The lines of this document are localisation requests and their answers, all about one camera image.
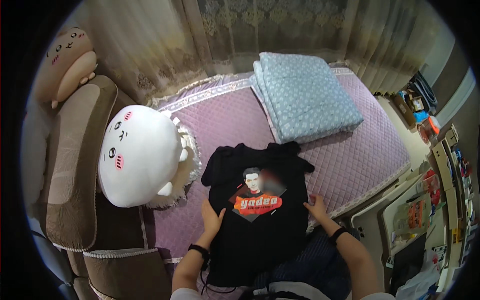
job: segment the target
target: black fitness tracker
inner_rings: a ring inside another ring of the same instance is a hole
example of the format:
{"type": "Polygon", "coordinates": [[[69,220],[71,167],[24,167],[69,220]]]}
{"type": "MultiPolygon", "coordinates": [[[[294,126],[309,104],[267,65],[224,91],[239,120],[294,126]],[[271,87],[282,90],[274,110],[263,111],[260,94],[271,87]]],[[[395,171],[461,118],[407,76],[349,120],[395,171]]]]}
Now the black fitness tracker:
{"type": "Polygon", "coordinates": [[[202,258],[204,259],[204,263],[202,264],[202,271],[205,271],[210,261],[210,253],[208,253],[207,249],[205,249],[204,247],[200,247],[199,245],[190,244],[190,247],[188,247],[188,251],[192,249],[197,250],[202,254],[202,258]]]}
{"type": "Polygon", "coordinates": [[[348,232],[348,231],[345,229],[345,227],[340,227],[339,229],[337,229],[337,230],[335,231],[335,233],[334,233],[331,237],[328,238],[328,242],[329,242],[331,245],[333,245],[333,246],[336,247],[336,239],[338,239],[338,237],[340,236],[340,234],[342,234],[342,233],[344,233],[344,232],[348,232]]]}

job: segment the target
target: purple quilted mattress pad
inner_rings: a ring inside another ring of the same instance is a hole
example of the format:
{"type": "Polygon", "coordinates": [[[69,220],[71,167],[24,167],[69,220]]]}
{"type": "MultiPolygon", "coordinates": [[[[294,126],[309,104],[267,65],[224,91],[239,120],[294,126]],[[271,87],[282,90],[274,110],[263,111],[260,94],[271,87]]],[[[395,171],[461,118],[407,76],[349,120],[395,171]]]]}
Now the purple quilted mattress pad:
{"type": "MultiPolygon", "coordinates": [[[[332,71],[364,122],[354,132],[302,144],[299,155],[315,166],[313,173],[305,175],[308,192],[324,196],[327,212],[334,217],[395,181],[409,169],[410,157],[387,114],[360,79],[347,68],[332,71]]],[[[219,146],[244,143],[264,149],[274,142],[248,79],[197,87],[158,108],[167,109],[195,135],[203,167],[219,146]]],[[[165,263],[177,263],[203,231],[200,208],[208,190],[198,179],[187,187],[186,195],[177,206],[144,210],[149,246],[160,249],[165,263]]]]}

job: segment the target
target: striped pants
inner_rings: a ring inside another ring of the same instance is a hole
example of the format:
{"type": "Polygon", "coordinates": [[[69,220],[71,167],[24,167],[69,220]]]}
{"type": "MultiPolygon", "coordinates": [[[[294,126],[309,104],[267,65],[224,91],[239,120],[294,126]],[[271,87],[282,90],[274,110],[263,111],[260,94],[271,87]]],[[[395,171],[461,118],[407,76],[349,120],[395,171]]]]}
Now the striped pants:
{"type": "MultiPolygon", "coordinates": [[[[360,239],[356,229],[348,229],[348,232],[360,239]]],[[[328,243],[327,233],[321,226],[317,226],[307,240],[307,246],[296,259],[260,273],[255,279],[255,288],[265,288],[278,281],[304,282],[331,300],[345,300],[351,291],[347,263],[336,247],[328,243]]]]}

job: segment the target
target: orange logo banner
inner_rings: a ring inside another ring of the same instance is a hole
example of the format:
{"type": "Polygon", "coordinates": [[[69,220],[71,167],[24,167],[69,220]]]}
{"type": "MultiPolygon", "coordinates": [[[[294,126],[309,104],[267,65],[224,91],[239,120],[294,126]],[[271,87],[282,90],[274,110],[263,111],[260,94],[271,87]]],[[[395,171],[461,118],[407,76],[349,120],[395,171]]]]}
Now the orange logo banner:
{"type": "Polygon", "coordinates": [[[282,198],[265,194],[254,198],[242,198],[237,196],[235,199],[235,204],[233,205],[233,207],[244,216],[251,214],[263,215],[281,206],[282,198]]]}

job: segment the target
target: dark blue fabric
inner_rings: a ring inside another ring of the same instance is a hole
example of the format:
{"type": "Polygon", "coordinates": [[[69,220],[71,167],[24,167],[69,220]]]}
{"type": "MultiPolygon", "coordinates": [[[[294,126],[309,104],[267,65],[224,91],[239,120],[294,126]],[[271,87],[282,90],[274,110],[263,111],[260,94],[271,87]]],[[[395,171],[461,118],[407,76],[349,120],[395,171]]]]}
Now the dark blue fabric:
{"type": "Polygon", "coordinates": [[[437,98],[435,98],[432,88],[430,88],[420,71],[413,76],[408,83],[408,87],[414,90],[418,95],[422,96],[421,100],[425,106],[425,110],[434,114],[437,109],[438,101],[437,98]]]}
{"type": "MultiPolygon", "coordinates": [[[[348,233],[360,239],[356,229],[348,229],[348,233]]],[[[321,226],[317,226],[307,239],[307,246],[295,260],[259,274],[254,282],[255,288],[264,288],[278,281],[304,282],[331,300],[345,300],[351,291],[347,263],[336,247],[328,243],[328,235],[321,226]]]]}

